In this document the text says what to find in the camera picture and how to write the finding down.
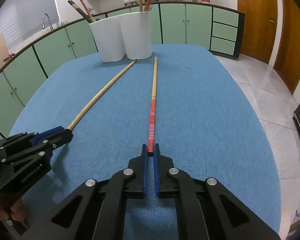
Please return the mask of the person's left hand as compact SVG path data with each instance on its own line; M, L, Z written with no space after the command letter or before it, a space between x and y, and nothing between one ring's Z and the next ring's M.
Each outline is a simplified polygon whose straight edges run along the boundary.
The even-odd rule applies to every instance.
M9 209L9 211L0 207L0 219L9 220L10 218L22 222L27 217L27 211L22 199L17 200Z

